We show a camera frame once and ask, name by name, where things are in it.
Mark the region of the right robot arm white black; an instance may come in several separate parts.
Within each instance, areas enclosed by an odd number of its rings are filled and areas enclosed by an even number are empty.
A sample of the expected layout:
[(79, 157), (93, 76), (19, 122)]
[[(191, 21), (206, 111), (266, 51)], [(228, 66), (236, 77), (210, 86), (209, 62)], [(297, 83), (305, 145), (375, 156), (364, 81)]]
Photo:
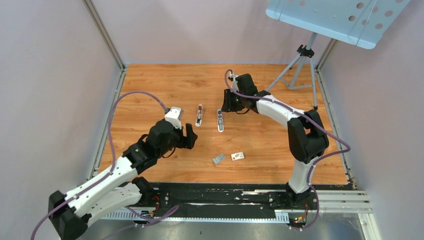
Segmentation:
[(258, 91), (248, 73), (235, 75), (229, 70), (224, 75), (227, 89), (224, 90), (222, 111), (238, 112), (243, 109), (267, 116), (287, 130), (290, 153), (294, 167), (285, 187), (285, 202), (298, 209), (311, 192), (312, 164), (323, 156), (329, 147), (329, 139), (319, 113), (293, 108), (266, 90)]

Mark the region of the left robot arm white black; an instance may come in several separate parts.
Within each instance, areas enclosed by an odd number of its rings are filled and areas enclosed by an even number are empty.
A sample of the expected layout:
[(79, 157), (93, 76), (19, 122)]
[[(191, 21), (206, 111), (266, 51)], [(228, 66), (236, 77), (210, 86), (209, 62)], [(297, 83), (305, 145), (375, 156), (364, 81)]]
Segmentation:
[(128, 205), (149, 206), (153, 189), (140, 174), (175, 149), (191, 150), (198, 138), (193, 126), (177, 128), (166, 119), (130, 145), (107, 169), (65, 193), (49, 196), (48, 219), (60, 239), (76, 240), (97, 220)]

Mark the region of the white staple box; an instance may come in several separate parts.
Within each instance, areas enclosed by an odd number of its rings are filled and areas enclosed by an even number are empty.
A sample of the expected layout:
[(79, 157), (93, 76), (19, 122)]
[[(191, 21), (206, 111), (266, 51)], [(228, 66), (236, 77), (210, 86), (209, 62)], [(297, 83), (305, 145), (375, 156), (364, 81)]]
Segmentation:
[(236, 152), (236, 153), (231, 154), (231, 160), (232, 161), (242, 160), (244, 158), (245, 158), (245, 156), (244, 156), (243, 152)]

